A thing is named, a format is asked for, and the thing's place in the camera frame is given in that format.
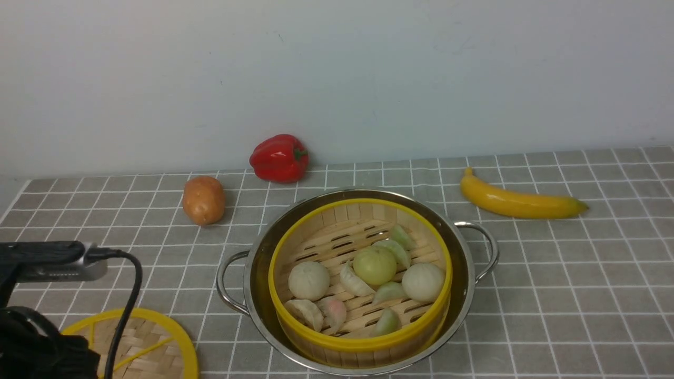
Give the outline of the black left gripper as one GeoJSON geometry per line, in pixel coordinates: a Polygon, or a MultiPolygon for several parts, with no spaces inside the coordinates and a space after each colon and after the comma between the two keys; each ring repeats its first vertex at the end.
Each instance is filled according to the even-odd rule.
{"type": "Polygon", "coordinates": [[[97,378],[101,356],[28,307],[2,308],[2,378],[97,378]]]}

